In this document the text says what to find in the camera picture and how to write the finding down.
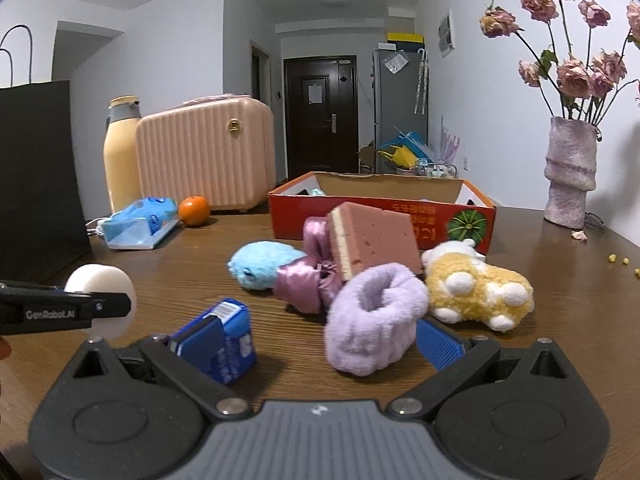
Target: pink suitcase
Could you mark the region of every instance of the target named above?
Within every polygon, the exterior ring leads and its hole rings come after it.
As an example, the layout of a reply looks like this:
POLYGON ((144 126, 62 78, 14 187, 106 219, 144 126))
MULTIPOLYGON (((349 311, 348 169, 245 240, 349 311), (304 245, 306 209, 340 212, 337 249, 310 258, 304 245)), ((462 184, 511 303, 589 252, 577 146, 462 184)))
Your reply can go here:
POLYGON ((271 109, 248 96, 188 101, 142 118, 136 152, 144 196, 207 199, 246 211, 275 188, 271 109))

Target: refrigerator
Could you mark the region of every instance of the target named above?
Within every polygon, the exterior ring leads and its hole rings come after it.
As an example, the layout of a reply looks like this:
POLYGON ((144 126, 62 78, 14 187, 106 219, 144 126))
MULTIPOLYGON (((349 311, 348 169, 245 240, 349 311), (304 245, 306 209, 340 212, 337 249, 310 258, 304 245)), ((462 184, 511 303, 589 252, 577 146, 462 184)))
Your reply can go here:
POLYGON ((428 140, 428 63, 422 83, 422 91, 427 92, 427 105, 423 115, 420 95, 418 112, 414 114, 421 54, 403 52, 408 63, 395 74, 385 66, 386 60, 394 54, 395 51, 379 49, 373 53, 375 173, 396 172, 391 163, 378 154, 378 147, 392 141, 398 135, 398 130, 402 133, 418 133, 425 144, 428 140))

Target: pink rose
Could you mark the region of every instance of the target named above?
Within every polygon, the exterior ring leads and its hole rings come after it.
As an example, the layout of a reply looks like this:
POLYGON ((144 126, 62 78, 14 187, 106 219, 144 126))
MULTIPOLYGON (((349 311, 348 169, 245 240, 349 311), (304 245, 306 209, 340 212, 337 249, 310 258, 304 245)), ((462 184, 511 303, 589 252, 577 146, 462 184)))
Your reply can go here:
POLYGON ((488 38, 510 36, 522 30, 516 23, 516 17, 501 7, 495 7, 495 9, 489 7, 486 10, 484 16, 480 18, 480 29, 488 38))
POLYGON ((553 0, 520 0, 522 8, 531 13, 531 19, 539 22, 550 22, 558 17, 558 10, 553 0))
POLYGON ((601 51, 591 59, 591 66, 594 70, 604 72, 616 85, 626 76, 625 62, 617 52, 607 54, 604 50, 601 51))
POLYGON ((590 80, 591 95, 603 99, 613 90, 613 81, 601 70, 594 70, 590 80))
POLYGON ((558 65, 558 86, 567 97, 587 99, 591 95, 591 78, 584 63, 569 54, 569 61, 558 65))
POLYGON ((629 20, 631 33, 636 41, 640 41, 640 6, 635 1, 631 0, 631 3, 626 6, 626 16, 629 20))
POLYGON ((611 19, 611 15, 599 6, 594 0, 588 2, 583 0, 578 4, 578 9, 584 16, 584 21, 587 22, 591 28, 606 27, 608 21, 611 19))
POLYGON ((518 73, 522 80, 533 88, 540 88, 540 67, 537 63, 521 61, 518 64, 518 73))

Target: pink textured vase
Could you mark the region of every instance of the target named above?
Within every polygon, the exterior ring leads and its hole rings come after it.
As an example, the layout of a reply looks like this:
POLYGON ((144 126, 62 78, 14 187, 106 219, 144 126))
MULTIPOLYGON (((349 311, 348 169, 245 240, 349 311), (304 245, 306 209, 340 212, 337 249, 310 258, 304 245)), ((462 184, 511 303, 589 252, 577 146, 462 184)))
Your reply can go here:
POLYGON ((584 121, 551 118, 545 177, 545 219, 571 229, 584 226, 587 191, 596 189, 596 128, 584 121))

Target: satin bow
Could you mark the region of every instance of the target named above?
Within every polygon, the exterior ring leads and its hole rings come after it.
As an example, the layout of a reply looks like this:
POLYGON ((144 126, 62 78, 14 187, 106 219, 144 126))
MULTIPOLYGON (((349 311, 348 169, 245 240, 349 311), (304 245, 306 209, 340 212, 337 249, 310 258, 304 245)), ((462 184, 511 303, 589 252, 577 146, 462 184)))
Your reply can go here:
POLYGON ((278 267, 273 293, 301 314, 320 314, 342 288, 329 246, 326 218, 307 218, 303 240, 306 256, 278 267))

